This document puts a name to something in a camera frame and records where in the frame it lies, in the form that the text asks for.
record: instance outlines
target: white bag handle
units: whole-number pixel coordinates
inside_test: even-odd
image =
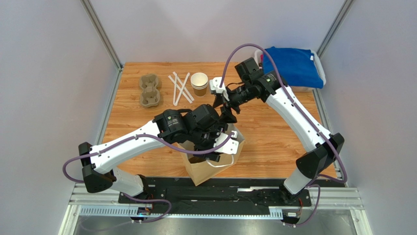
[[[234,163],[234,155],[232,154],[232,163],[230,163],[230,164],[227,164],[227,165],[213,165],[209,160],[206,160],[206,162],[210,165],[210,166],[212,166],[212,167],[224,167],[224,166],[228,166],[228,165],[233,165],[233,163]]]

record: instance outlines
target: stack of paper cups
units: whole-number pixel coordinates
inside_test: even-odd
[[[203,97],[206,95],[208,84],[209,78],[202,72],[197,72],[191,76],[191,86],[195,95],[198,97]]]

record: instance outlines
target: wooden tabletop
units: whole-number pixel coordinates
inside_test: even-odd
[[[226,74],[225,83],[239,82],[234,70],[237,63],[231,63]],[[110,119],[104,136],[109,142],[128,134],[152,120],[166,109],[195,109],[201,104],[213,104],[214,96],[209,91],[205,97],[196,97],[190,82],[186,87],[195,101],[190,104],[181,97],[177,107],[172,104],[174,84],[168,75],[175,71],[184,81],[189,72],[205,73],[209,79],[220,77],[224,62],[216,63],[126,63],[117,90]],[[161,102],[156,107],[144,108],[139,103],[141,88],[139,79],[142,75],[155,73],[162,86],[159,88]],[[312,93],[296,93],[299,101],[319,119],[316,103]],[[295,161],[305,153],[300,140],[287,123],[261,100],[251,100],[241,105],[241,113],[236,115],[236,127],[246,139],[239,161],[236,165],[221,172],[217,177],[244,178],[286,178],[295,169]],[[168,147],[154,149],[125,161],[118,166],[131,174],[144,176],[183,177],[188,176],[179,152]],[[335,177],[331,165],[323,173]]]

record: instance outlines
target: brown paper bag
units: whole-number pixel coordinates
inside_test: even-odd
[[[220,161],[218,163],[210,161],[213,165],[228,166],[212,167],[206,162],[205,159],[194,157],[192,154],[181,153],[182,159],[185,164],[185,169],[187,170],[188,174],[190,175],[191,179],[193,180],[196,186],[236,164],[237,160],[239,159],[240,152],[242,151],[243,145],[245,143],[245,138],[233,124],[229,124],[226,134],[229,134],[230,131],[237,132],[236,140],[239,142],[239,147],[237,149],[237,153],[234,155],[234,161],[232,165],[228,165],[232,162],[232,156],[230,154],[224,153],[220,155]],[[178,146],[186,150],[194,150],[194,144],[189,141],[178,144]]]

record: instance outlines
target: blue towel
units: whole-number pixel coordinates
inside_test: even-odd
[[[317,73],[314,62],[310,59],[314,56],[310,50],[295,48],[266,49],[271,55],[281,76],[290,86],[323,88],[323,81]],[[271,61],[263,56],[263,70],[268,73],[273,70]]]

